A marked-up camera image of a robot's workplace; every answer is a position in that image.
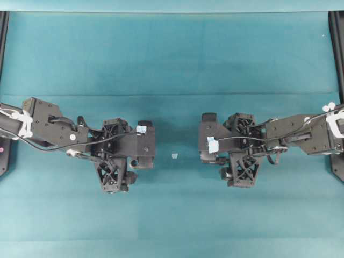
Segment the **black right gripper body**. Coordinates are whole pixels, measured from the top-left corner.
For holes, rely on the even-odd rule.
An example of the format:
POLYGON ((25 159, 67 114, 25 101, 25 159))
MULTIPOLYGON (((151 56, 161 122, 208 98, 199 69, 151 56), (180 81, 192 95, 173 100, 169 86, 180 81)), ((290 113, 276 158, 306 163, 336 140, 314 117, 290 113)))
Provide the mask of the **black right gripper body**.
POLYGON ((256 125, 251 114, 235 113, 223 123, 230 132, 228 166, 220 170, 221 178, 228 187, 251 188, 254 186, 263 152, 262 127, 256 125))

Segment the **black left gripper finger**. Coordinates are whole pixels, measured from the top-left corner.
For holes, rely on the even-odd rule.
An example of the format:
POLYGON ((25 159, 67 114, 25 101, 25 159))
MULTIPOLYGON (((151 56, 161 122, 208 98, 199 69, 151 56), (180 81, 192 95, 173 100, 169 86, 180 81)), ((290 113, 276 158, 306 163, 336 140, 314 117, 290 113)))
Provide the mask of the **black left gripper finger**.
POLYGON ((138 156, 155 156, 155 127, 151 121, 141 120, 136 127, 138 156))
POLYGON ((136 157, 130 158, 129 166, 132 169, 152 169, 154 167, 153 157, 136 157))

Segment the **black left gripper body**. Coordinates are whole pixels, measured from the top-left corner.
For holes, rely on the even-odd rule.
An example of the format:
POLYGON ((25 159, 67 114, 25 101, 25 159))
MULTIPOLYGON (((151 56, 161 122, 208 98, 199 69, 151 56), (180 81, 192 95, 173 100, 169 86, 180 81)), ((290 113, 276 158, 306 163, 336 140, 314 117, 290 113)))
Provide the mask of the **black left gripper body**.
POLYGON ((137 179, 137 174, 127 170, 127 157, 119 154, 119 140, 132 132, 127 121, 120 118, 106 120, 100 130, 89 131, 94 141, 109 139, 91 145, 91 156, 101 188, 107 193, 128 192, 129 185, 137 179))

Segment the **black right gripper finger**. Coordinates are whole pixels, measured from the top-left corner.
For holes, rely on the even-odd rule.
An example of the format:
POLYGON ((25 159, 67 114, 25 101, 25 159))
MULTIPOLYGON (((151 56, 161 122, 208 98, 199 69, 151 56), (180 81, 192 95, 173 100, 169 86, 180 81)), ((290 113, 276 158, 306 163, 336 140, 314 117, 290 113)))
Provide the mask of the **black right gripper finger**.
POLYGON ((217 154, 201 153, 200 154, 201 162, 204 164, 227 164, 228 158, 219 157, 217 154))
POLYGON ((226 152, 228 147, 222 138, 228 137, 228 129, 218 122, 217 114, 203 113, 198 127, 198 151, 206 154, 226 152))

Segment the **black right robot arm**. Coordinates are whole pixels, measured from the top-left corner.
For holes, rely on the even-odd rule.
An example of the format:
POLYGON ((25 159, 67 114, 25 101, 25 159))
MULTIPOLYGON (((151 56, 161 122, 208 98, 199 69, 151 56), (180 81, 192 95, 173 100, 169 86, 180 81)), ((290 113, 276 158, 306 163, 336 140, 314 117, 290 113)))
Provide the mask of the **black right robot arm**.
POLYGON ((290 147, 308 155, 343 154, 343 105, 330 102, 322 110, 263 123, 246 113, 219 123, 216 113, 204 113, 198 127, 200 159, 220 165, 221 179, 229 187, 251 188, 262 159, 278 165, 290 147))

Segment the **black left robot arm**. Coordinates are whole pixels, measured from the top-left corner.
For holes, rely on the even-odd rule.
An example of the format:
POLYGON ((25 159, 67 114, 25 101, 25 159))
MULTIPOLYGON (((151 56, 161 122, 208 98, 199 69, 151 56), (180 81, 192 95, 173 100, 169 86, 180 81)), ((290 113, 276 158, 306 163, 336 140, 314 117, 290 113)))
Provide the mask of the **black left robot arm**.
POLYGON ((139 121, 132 128, 115 118, 94 129, 82 116, 72 121, 57 105, 34 97, 24 100, 21 108, 1 104, 1 138, 92 162, 102 190, 108 193, 127 192, 138 177, 128 168, 151 169, 155 158, 151 121, 139 121))

